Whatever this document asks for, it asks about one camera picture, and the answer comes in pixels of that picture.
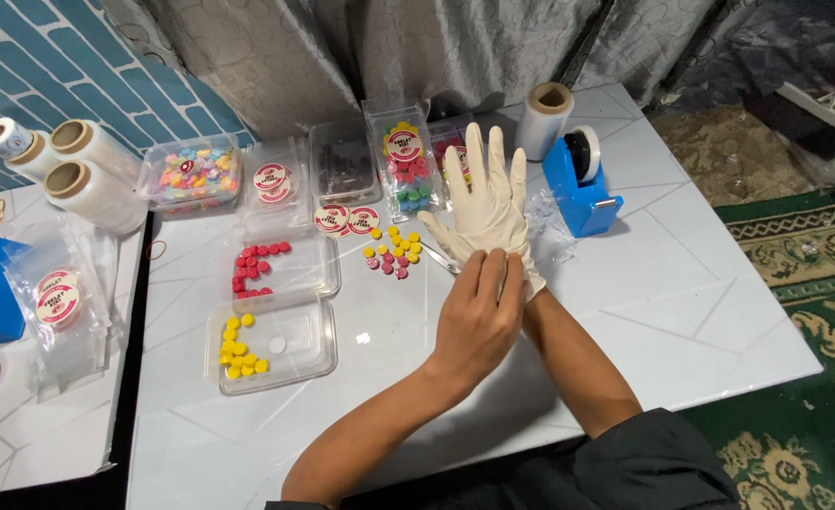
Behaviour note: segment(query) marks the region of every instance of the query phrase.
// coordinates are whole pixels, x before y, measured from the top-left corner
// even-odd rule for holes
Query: white marble table
[[[501,125],[509,140],[519,111],[505,108],[479,120]],[[625,89],[577,93],[571,125],[582,123],[599,133],[609,187],[625,205],[608,233],[578,242],[573,260],[538,266],[641,404],[680,409],[819,372],[783,309]],[[529,194],[543,186],[540,165],[530,165]],[[207,316],[223,303],[218,265],[233,222],[230,216],[167,221],[154,236],[168,249],[150,266],[128,495],[133,510],[263,508],[279,497],[292,463],[317,435],[410,373],[434,347],[436,317],[453,277],[426,257],[404,281],[371,272],[360,251],[377,243],[349,236],[339,240],[342,286],[332,299],[336,370],[224,397],[204,378],[204,331]],[[400,228],[429,239],[418,221]],[[414,434],[365,486],[580,434],[521,339],[468,400]]]
[[[46,200],[42,186],[3,191],[0,197],[5,223],[15,226],[67,214]],[[102,377],[39,403],[27,380],[34,363],[28,333],[0,346],[0,491],[90,476],[107,467],[143,233],[141,226],[121,239],[113,309],[124,330],[112,330]]]

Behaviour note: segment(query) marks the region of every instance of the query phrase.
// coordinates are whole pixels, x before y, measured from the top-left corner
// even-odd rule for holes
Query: patterned rug
[[[717,214],[825,369],[682,414],[718,450],[742,508],[835,510],[835,189]]]

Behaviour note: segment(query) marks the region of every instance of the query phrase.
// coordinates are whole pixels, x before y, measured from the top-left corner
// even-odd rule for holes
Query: scissors
[[[434,261],[438,262],[440,266],[443,266],[444,270],[454,275],[461,274],[462,269],[459,268],[455,262],[449,261],[446,257],[443,257],[435,249],[430,248],[425,243],[422,242],[421,245],[424,249],[426,249],[426,252],[430,254],[430,257],[432,257]]]

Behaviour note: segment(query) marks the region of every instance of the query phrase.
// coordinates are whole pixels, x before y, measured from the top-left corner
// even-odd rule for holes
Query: cardboard core
[[[93,139],[93,127],[85,121],[71,119],[62,122],[56,131],[49,135],[49,145],[62,154],[74,154]]]
[[[562,113],[571,104],[571,92],[565,85],[547,82],[531,89],[528,104],[547,115]]]
[[[43,180],[49,196],[66,199],[77,195],[90,182],[90,168],[78,161],[65,161],[54,168]]]
[[[33,135],[33,142],[30,143],[30,146],[26,148],[23,154],[19,154],[17,157],[11,158],[7,161],[8,164],[24,164],[32,162],[39,156],[40,153],[43,152],[43,149],[46,147],[46,141],[43,140],[43,137],[38,135],[37,132],[31,131],[31,135]]]

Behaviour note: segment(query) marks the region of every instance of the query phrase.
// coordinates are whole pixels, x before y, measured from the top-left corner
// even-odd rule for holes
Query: gloved hand
[[[472,191],[469,191],[464,179],[458,178],[462,171],[455,148],[449,147],[443,159],[443,169],[449,176],[456,229],[451,230],[426,211],[419,212],[417,217],[426,225],[439,247],[463,266],[478,249],[490,251],[502,248],[508,253],[521,255],[528,280],[525,300],[530,300],[546,285],[546,281],[537,273],[531,259],[531,246],[528,245],[525,150],[515,150],[510,179],[505,175],[503,130],[494,126],[490,130],[490,174],[487,176],[484,146],[476,122],[469,124],[466,137]]]

